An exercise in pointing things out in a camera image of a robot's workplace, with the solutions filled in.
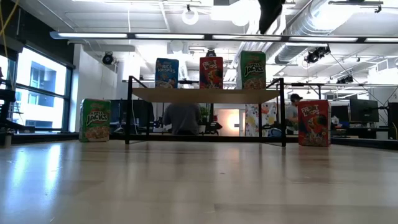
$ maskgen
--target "table top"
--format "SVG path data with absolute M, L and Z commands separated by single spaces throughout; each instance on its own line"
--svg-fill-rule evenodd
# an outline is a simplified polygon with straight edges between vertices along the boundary
M 133 88 L 132 94 L 154 103 L 259 104 L 279 96 L 277 90 Z

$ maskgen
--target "red cereal box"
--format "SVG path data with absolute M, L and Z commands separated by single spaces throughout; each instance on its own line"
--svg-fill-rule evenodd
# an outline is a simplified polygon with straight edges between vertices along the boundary
M 327 100 L 298 103 L 298 143 L 301 146 L 330 145 L 330 113 Z
M 200 88 L 223 88 L 223 58 L 200 58 Z

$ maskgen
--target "blue cereal box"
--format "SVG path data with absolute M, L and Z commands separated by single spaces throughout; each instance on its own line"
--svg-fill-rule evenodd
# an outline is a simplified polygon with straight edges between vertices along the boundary
M 167 58 L 158 58 L 156 60 L 155 87 L 178 87 L 178 60 Z

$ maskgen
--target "cap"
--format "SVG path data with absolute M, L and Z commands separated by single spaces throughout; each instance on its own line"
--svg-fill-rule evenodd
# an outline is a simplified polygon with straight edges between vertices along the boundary
M 293 93 L 290 96 L 290 100 L 302 100 L 303 98 L 299 96 L 299 94 Z

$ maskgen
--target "wooden floor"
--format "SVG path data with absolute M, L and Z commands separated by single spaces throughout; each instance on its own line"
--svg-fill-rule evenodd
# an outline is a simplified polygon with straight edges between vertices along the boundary
M 0 223 L 398 223 L 398 153 L 75 141 L 0 149 Z

